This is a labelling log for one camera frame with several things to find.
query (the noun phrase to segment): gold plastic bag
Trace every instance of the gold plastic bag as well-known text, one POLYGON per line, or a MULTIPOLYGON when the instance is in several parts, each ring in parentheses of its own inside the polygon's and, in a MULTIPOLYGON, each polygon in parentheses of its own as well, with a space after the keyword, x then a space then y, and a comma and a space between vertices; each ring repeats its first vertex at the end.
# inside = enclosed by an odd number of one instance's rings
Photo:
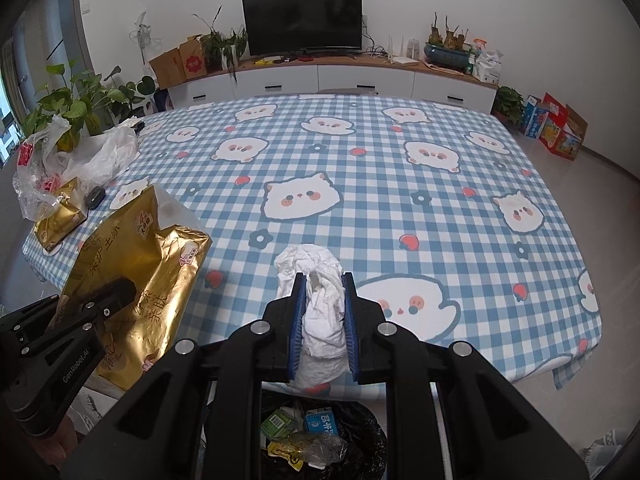
POLYGON ((60 203, 53 215, 36 222, 33 226, 33 232, 45 251, 52 250, 86 220, 84 195, 80 191, 80 181, 77 177, 58 188, 55 195, 60 203))
POLYGON ((153 187, 108 217, 87 238, 62 291, 56 322, 115 278, 136 285, 136 299, 105 322, 98 375, 130 388, 172 345, 196 274, 211 245, 203 232, 160 230, 153 187))

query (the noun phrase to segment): red box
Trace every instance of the red box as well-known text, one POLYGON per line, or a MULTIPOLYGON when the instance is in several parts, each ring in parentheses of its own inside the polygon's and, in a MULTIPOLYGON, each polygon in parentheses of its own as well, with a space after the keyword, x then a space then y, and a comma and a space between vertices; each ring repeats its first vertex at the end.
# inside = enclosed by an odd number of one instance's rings
POLYGON ((574 160, 584 142, 587 121, 549 94, 545 94, 543 103, 549 106, 549 115, 540 133, 540 141, 551 153, 574 160))

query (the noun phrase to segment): white wall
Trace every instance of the white wall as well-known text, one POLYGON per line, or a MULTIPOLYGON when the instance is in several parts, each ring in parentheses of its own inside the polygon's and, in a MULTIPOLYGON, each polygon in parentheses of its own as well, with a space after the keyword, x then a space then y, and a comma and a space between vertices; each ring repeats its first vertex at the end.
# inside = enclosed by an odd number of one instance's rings
MULTIPOLYGON (((137 46, 129 39, 134 21, 147 10, 157 53, 187 36, 206 32, 191 14, 211 20, 223 9, 216 28, 228 32, 242 23, 242 0, 81 0, 90 55, 98 72, 119 64, 124 78, 143 75, 137 46)), ((469 28, 471 38, 488 40, 503 54, 501 84, 525 97, 545 91, 569 103, 589 123, 586 146, 640 176, 640 28, 621 0, 363 0, 369 32, 386 46, 391 34, 430 33, 434 11, 449 24, 469 28)))

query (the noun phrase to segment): curtain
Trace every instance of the curtain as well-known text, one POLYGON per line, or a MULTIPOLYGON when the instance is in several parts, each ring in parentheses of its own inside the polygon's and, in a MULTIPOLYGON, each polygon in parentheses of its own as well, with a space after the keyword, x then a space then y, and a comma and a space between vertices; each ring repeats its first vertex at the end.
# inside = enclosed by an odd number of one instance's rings
POLYGON ((0 50, 0 74, 6 91, 6 98, 9 100, 11 112, 14 115, 15 122, 22 126, 24 119, 27 117, 27 110, 24 108, 20 89, 18 88, 18 77, 15 71, 14 60, 14 40, 9 38, 4 42, 2 50, 0 50))

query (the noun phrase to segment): blue gripper pad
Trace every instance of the blue gripper pad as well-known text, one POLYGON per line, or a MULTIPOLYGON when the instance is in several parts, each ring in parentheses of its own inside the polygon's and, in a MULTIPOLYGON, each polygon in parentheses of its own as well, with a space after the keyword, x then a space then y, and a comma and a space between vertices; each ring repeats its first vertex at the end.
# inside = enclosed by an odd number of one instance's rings
POLYGON ((353 307, 347 286, 346 277, 342 275, 344 286, 344 338, 347 341, 347 357, 349 358, 349 370, 354 381, 358 381, 360 375, 360 362, 358 360, 358 335, 356 334, 355 320, 353 319, 353 307))
POLYGON ((302 351, 302 316, 306 312, 306 276, 302 277, 302 286, 297 298, 291 298, 296 302, 296 309, 289 334, 289 380, 292 381, 298 365, 300 364, 300 352, 302 351))

